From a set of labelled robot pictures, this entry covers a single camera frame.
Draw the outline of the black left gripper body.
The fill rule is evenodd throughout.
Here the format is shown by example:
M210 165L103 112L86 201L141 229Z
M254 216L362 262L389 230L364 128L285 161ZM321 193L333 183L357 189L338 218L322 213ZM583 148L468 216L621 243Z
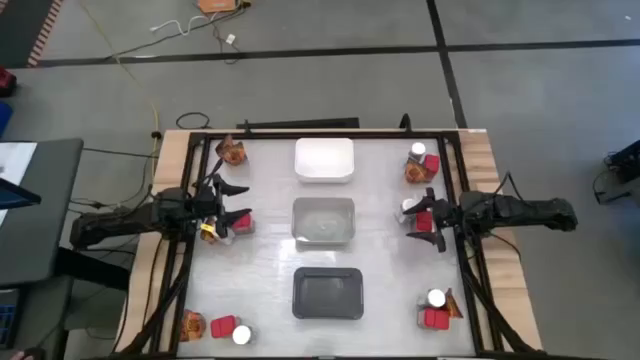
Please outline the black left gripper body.
M219 234L220 199L219 195L213 188L213 180L201 184L194 196L194 212L202 221L208 217L214 217L216 222L216 231Z

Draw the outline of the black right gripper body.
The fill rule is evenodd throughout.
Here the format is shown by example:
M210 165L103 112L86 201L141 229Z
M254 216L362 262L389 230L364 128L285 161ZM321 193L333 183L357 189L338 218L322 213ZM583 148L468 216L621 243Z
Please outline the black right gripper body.
M433 230L429 241L436 246L439 253L446 251L446 242L442 230L460 224L462 211L445 199L437 199L432 187L426 188L426 198L431 201L427 206L433 222Z

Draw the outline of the orange taco seasoning packet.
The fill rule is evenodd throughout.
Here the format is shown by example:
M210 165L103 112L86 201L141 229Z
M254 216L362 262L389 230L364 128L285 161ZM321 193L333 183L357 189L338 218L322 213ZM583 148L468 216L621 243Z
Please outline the orange taco seasoning packet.
M199 340L206 331L206 320L201 313L185 309L183 312L180 342Z
M445 308L450 318L462 319L464 317L451 288L448 288L445 292Z
M408 183L428 183L431 181L431 177L427 168L418 162L409 159L405 165L404 170L405 180Z
M206 224L214 226L215 227L215 233L213 235L211 235L211 234L209 234L207 232L202 232L201 229L200 229L200 225L202 223L206 223ZM208 242L209 244L214 244L216 242L219 242L220 236L216 231L216 222L215 222L215 218L214 217L206 218L204 221L202 221L200 223L200 225L199 225L199 231L200 231L200 239L201 240L203 240L205 242Z
M227 134L215 147L216 154L223 161L232 166L238 166L247 159L242 141L236 141L231 134Z

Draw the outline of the clear plastic bin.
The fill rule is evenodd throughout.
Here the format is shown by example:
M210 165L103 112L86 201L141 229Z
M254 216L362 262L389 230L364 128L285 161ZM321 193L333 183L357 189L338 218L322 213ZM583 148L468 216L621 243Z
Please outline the clear plastic bin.
M344 245L355 235L351 198L300 197L293 202L291 233L305 245Z

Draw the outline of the white plastic bin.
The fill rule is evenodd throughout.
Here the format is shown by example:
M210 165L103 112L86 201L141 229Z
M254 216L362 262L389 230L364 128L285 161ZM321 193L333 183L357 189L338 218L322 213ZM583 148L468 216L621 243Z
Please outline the white plastic bin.
M347 183L355 172L349 138L301 138L295 143L294 171L305 183Z

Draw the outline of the black flat bar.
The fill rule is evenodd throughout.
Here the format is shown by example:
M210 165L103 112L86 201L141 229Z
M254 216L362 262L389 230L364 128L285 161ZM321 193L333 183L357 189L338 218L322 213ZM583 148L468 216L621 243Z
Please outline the black flat bar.
M237 129L248 131L255 129L358 129L359 127L360 121L358 117L291 120L262 123L252 123L245 119L243 123L236 125Z

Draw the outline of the dark grey plastic bin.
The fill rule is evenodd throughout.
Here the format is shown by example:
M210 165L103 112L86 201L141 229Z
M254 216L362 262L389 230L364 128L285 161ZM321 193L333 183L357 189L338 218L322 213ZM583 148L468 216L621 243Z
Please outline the dark grey plastic bin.
M300 267L293 282L292 313L298 319L358 320L364 314L357 268Z

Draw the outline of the black desk base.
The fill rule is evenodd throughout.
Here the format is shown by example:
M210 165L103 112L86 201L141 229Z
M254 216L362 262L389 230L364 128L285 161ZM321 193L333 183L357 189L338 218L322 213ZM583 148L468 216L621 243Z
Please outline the black desk base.
M130 272L127 269L63 247L56 255L55 274L116 290L129 289Z

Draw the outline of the grey desk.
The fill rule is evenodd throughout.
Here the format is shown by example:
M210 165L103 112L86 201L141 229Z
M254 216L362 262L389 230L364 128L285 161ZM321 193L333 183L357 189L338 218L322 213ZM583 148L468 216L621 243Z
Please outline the grey desk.
M37 144L20 186L41 202L10 210L0 225L0 288L53 275L83 145L79 138Z

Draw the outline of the orange box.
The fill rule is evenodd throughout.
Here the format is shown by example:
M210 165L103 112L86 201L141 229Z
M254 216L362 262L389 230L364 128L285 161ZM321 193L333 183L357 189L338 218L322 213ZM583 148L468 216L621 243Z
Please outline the orange box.
M237 8L238 0L197 0L197 5L204 13L229 12Z

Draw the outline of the dark blue tablet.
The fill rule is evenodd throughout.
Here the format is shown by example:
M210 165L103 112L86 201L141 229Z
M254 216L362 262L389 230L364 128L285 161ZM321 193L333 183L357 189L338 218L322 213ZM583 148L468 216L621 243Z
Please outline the dark blue tablet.
M0 210L22 208L41 203L41 197L8 180L0 178Z

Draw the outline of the white paper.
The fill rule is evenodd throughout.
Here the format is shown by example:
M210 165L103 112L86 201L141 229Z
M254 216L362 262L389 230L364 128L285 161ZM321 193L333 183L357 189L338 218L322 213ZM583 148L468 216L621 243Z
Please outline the white paper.
M0 178L24 188L21 182L36 148L36 142L0 142ZM0 226L9 210L0 210Z

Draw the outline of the blue object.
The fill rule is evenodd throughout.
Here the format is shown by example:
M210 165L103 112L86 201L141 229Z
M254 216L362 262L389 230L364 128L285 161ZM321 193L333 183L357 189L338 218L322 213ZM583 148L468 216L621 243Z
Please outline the blue object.
M6 131L6 128L10 122L12 115L13 115L12 107L3 101L0 101L0 137Z

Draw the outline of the backlit keyboard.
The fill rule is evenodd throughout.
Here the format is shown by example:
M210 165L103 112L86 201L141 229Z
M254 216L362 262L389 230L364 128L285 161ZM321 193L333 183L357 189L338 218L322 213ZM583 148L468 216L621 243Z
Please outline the backlit keyboard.
M0 290L0 349L12 346L18 327L19 289Z

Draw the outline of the red object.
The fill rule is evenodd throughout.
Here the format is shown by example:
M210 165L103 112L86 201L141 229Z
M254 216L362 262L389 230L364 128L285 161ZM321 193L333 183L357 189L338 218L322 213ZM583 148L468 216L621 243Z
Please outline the red object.
M0 66L0 98L10 97L15 92L16 87L16 76Z

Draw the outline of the dark mat striped edge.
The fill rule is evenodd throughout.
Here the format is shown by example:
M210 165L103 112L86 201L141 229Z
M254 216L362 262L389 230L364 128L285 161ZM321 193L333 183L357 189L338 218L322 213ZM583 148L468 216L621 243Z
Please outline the dark mat striped edge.
M37 66L63 1L0 0L0 66Z

